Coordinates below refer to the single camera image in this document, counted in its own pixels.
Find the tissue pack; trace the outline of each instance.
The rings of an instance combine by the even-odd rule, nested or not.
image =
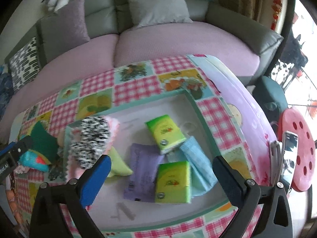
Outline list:
[[[191,176],[187,161],[161,164],[156,182],[156,203],[190,203]]]
[[[161,154],[166,154],[186,140],[177,125],[166,114],[145,123],[152,133]]]

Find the black and white fuzzy toy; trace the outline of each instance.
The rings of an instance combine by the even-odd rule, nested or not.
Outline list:
[[[89,116],[81,121],[80,141],[71,145],[72,154],[82,169],[91,168],[105,152],[110,140],[110,127],[102,116]]]

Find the smartphone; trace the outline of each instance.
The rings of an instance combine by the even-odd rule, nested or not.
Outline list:
[[[289,193],[297,159],[298,135],[290,131],[283,133],[282,160],[279,181],[284,185],[286,194]]]

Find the pink fabric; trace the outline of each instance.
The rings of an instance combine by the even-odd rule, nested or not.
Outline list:
[[[166,56],[205,54],[221,60],[236,76],[253,76],[259,56],[234,35],[204,22],[169,23],[120,35],[115,67]]]
[[[0,122],[0,142],[8,141],[12,122],[20,112],[77,80],[112,69],[117,41],[115,34],[97,37],[48,63],[10,100]]]
[[[208,57],[205,60],[201,57],[196,58],[195,62],[213,81],[224,101],[234,105],[240,112],[242,116],[240,128],[247,141],[245,149],[248,152],[248,160],[252,161],[256,168],[258,175],[256,182],[259,185],[268,186],[271,175],[269,143],[276,140],[276,135],[263,110],[243,84],[226,70],[219,59]]]

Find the label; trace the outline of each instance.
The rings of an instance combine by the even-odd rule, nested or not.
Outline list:
[[[4,163],[4,164],[1,164],[1,165],[0,165],[0,174],[4,173],[4,171],[5,171],[6,169],[8,169],[8,168],[9,168],[9,163],[8,163],[8,162],[6,162],[6,163]]]

